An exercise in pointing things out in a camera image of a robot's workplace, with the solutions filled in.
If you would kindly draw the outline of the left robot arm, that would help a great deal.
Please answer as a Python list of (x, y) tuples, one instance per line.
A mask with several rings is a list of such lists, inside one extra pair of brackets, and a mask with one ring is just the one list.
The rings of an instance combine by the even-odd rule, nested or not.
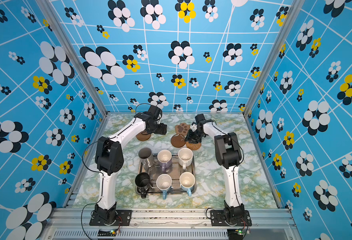
[(100, 174), (100, 192), (94, 209), (94, 219), (100, 220), (102, 225), (112, 225), (118, 218), (115, 192), (118, 172), (124, 164), (124, 147), (141, 132), (165, 135), (167, 125), (159, 122), (162, 114), (159, 107), (150, 105), (147, 111), (137, 113), (117, 133), (100, 137), (97, 141), (95, 162)]

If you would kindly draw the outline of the scratched brown round coaster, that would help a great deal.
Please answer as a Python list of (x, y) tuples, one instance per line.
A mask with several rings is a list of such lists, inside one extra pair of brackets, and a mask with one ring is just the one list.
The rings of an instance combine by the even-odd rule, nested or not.
[(183, 135), (174, 135), (171, 137), (171, 144), (175, 148), (182, 148), (185, 146), (185, 136)]

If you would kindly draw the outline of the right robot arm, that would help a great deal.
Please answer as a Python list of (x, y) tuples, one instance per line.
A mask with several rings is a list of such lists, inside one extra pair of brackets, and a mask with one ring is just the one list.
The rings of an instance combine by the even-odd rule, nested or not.
[(244, 223), (248, 226), (247, 215), (240, 195), (238, 170), (243, 162), (243, 150), (238, 143), (236, 133), (227, 133), (220, 129), (214, 120), (208, 120), (203, 114), (195, 117), (185, 141), (201, 143), (202, 138), (211, 137), (214, 141), (215, 158), (224, 174), (225, 199), (223, 213), (230, 225)]

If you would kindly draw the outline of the plain brown round coaster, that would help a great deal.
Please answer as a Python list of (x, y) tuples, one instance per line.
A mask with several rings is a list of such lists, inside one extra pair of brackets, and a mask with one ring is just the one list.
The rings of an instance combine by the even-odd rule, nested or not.
[(144, 141), (147, 141), (151, 138), (152, 134), (148, 134), (148, 133), (139, 133), (136, 135), (136, 138), (141, 141), (141, 142), (144, 142)]

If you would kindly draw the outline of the rattan wicker round coaster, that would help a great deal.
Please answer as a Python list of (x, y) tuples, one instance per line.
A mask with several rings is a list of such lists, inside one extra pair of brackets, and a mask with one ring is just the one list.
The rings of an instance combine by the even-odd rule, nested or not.
[(190, 149), (192, 151), (196, 151), (201, 148), (201, 143), (192, 144), (192, 143), (186, 142), (185, 145), (188, 149)]

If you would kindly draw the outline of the paw print cork coaster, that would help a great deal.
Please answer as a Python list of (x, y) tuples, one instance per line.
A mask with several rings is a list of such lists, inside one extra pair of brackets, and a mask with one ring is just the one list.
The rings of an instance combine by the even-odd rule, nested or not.
[(177, 135), (186, 136), (190, 130), (190, 125), (187, 123), (180, 123), (175, 126), (175, 131)]

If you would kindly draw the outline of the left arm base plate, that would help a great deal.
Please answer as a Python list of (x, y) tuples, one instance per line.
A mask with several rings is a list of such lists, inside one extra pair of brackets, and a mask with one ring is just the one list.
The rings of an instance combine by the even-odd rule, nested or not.
[(129, 226), (132, 219), (132, 210), (98, 210), (91, 216), (90, 226)]

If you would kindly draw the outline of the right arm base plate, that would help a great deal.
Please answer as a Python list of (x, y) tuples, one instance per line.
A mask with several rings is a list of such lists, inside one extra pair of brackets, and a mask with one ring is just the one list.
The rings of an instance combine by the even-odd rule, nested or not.
[(249, 211), (245, 210), (242, 216), (230, 215), (224, 210), (210, 210), (208, 217), (213, 227), (251, 227), (252, 220)]

